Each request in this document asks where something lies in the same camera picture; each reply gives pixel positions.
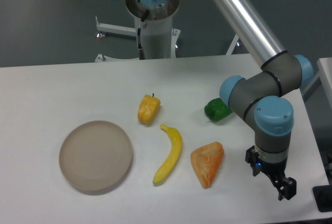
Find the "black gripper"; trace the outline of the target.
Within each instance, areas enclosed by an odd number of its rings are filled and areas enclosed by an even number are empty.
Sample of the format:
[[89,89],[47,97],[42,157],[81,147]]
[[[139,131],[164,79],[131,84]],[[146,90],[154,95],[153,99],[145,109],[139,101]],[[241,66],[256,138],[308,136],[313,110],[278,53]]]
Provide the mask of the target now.
[[260,158],[259,153],[252,146],[246,151],[245,162],[252,169],[253,176],[257,176],[260,172],[269,177],[273,186],[278,191],[278,200],[290,200],[296,195],[297,181],[291,177],[285,176],[285,168],[287,158],[279,162],[267,162]]

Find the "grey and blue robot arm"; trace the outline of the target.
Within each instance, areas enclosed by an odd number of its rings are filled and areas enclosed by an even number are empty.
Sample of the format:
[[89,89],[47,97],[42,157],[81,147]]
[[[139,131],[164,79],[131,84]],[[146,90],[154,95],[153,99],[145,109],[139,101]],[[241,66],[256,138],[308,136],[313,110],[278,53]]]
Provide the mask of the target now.
[[[280,44],[248,0],[213,0],[230,26],[260,66],[261,72],[245,79],[227,78],[220,87],[223,102],[255,133],[255,145],[245,160],[253,175],[264,173],[279,193],[291,199],[297,183],[285,176],[288,148],[294,126],[294,110],[284,95],[306,86],[313,76],[310,61],[291,55]],[[135,17],[139,59],[171,57],[171,21],[179,0],[126,0]]]

